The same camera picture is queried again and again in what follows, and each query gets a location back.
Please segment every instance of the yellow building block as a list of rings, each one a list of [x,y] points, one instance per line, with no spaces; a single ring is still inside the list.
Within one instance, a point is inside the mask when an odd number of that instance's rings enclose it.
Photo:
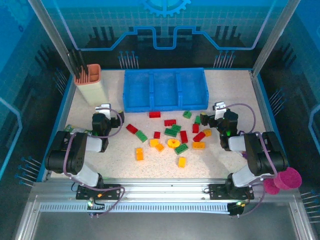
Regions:
[[[150,147],[154,148],[159,144],[159,139],[150,139]]]
[[[187,164],[187,159],[185,157],[179,157],[178,167],[184,168],[186,164]]]
[[[163,149],[165,149],[165,147],[159,143],[157,146],[155,146],[155,148],[159,151],[159,152],[162,152]]]
[[[203,132],[205,133],[206,137],[210,137],[211,136],[211,129],[205,129],[205,130],[203,130]]]
[[[205,149],[206,148],[206,143],[203,142],[203,141],[200,141],[200,142],[194,141],[192,143],[192,148],[193,149]]]
[[[169,148],[172,148],[172,149],[175,149],[177,147],[180,146],[180,141],[177,140],[177,139],[169,139],[168,140],[168,147]]]
[[[136,160],[141,161],[144,159],[144,149],[139,147],[135,150]]]

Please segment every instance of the red building block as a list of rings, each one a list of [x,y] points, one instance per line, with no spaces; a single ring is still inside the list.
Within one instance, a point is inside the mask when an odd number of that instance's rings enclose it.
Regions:
[[[200,142],[205,136],[206,134],[203,131],[201,131],[193,138],[193,141]]]
[[[175,119],[164,120],[164,126],[165,127],[172,126],[173,124],[177,124],[177,121]]]
[[[134,126],[132,126],[131,124],[128,124],[128,126],[125,127],[126,129],[128,129],[128,131],[132,134],[136,134],[136,132],[138,132],[138,129],[136,129]]]
[[[188,137],[187,137],[187,132],[186,131],[180,131],[180,136],[181,136],[181,143],[182,144],[188,143]]]
[[[194,124],[192,125],[192,133],[193,133],[193,134],[197,134],[198,132],[199,132],[199,125],[196,124],[196,123],[194,123]]]
[[[155,131],[154,135],[153,135],[154,139],[160,139],[160,132],[159,131]]]
[[[159,111],[149,112],[149,118],[150,119],[160,118],[160,117],[161,117],[161,112],[159,112]]]

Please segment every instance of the blue plastic tray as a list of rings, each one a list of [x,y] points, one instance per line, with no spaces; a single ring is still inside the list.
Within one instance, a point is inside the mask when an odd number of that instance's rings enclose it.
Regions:
[[[202,110],[209,92],[203,68],[126,70],[123,104],[128,113]]]

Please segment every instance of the green building block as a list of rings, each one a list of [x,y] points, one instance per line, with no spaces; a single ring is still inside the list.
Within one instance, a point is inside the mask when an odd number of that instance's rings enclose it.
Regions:
[[[200,116],[195,117],[194,123],[200,125],[200,123],[201,123]]]
[[[178,133],[180,133],[181,126],[177,125],[177,124],[173,124],[171,129],[177,131]]]
[[[190,118],[191,118],[191,115],[192,115],[192,113],[191,113],[190,111],[185,111],[185,112],[183,113],[183,116],[184,116],[186,119],[190,119]]]
[[[141,140],[141,142],[145,142],[145,141],[147,141],[147,136],[142,132],[142,131],[140,131],[140,130],[138,130],[136,133],[135,133],[135,135]]]
[[[164,131],[164,134],[168,135],[170,137],[176,137],[177,133],[178,133],[177,131],[175,131],[173,129],[170,129],[170,128],[166,128],[165,131]]]
[[[186,150],[188,150],[188,146],[185,143],[174,149],[174,151],[177,155],[182,154]]]

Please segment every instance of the speckled white table surface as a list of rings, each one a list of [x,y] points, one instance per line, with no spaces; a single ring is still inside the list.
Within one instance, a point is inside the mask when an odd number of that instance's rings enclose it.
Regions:
[[[191,111],[191,119],[183,117],[184,111],[161,112],[161,118],[149,118],[147,112],[125,113],[125,123],[122,130],[114,137],[109,138],[109,145],[104,153],[86,152],[85,161],[88,165],[102,174],[104,178],[226,178],[229,173],[241,169],[246,160],[236,152],[225,151],[220,146],[219,133],[212,128],[212,136],[205,137],[204,150],[192,149],[193,137],[192,124],[196,115],[201,112],[213,114],[212,105],[223,101],[227,105],[245,103],[250,105],[256,114],[255,130],[264,132],[265,127],[258,107],[254,88],[249,72],[246,70],[205,70],[206,82],[209,90],[209,103],[207,111]],[[106,81],[106,87],[111,107],[117,111],[124,109],[123,85],[124,71],[102,71],[102,79]],[[238,130],[249,131],[253,125],[253,116],[244,106],[234,106],[231,110],[239,115]],[[76,90],[69,111],[66,124],[72,124],[80,128],[92,129],[92,115],[95,108],[89,106],[81,93]],[[164,120],[176,119],[177,124],[186,130],[189,149],[179,157],[186,157],[186,167],[178,167],[178,155],[167,145],[172,137],[164,135]],[[141,130],[148,140],[142,143],[125,126],[132,124]],[[209,126],[200,125],[200,131]],[[162,152],[150,147],[149,139],[154,132],[161,132],[159,142],[165,146]],[[143,148],[144,160],[136,160],[136,148]],[[61,178],[61,174],[52,173],[52,178]]]

